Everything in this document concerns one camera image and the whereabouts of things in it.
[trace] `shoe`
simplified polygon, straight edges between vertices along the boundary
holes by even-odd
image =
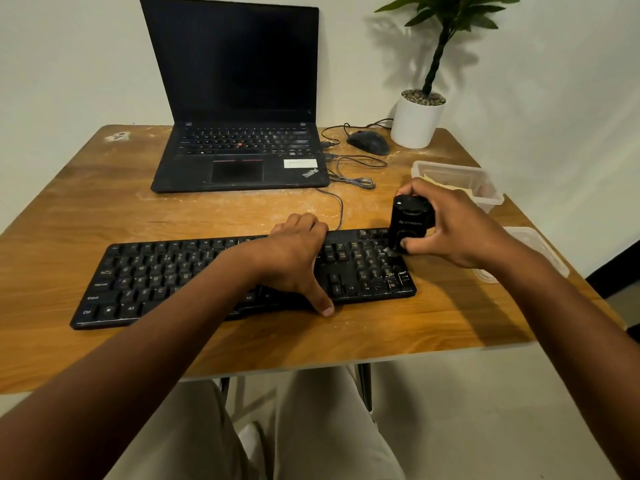
[[[267,469],[264,463],[264,448],[262,447],[262,436],[260,426],[256,422],[247,424],[238,433],[240,443],[244,448],[249,463],[258,471],[260,480],[267,480]]]

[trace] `white wall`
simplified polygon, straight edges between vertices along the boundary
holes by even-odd
[[[319,6],[320,125],[386,117],[418,86],[434,26],[389,0]],[[640,0],[523,0],[460,35],[436,88],[452,130],[574,266],[640,239]],[[0,0],[0,229],[100,126],[171,124],[138,0]]]

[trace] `laptop screen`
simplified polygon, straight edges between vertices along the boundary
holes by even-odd
[[[317,8],[140,3],[174,120],[315,122]]]

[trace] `black laptop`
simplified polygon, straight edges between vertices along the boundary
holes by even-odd
[[[319,10],[140,0],[175,125],[156,193],[326,187]]]

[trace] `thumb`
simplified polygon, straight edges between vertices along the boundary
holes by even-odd
[[[316,277],[312,274],[306,290],[302,293],[311,303],[318,313],[325,317],[330,317],[335,312],[335,307],[331,298],[324,292],[322,287],[316,281]]]
[[[436,254],[435,236],[405,237],[400,245],[409,254]]]

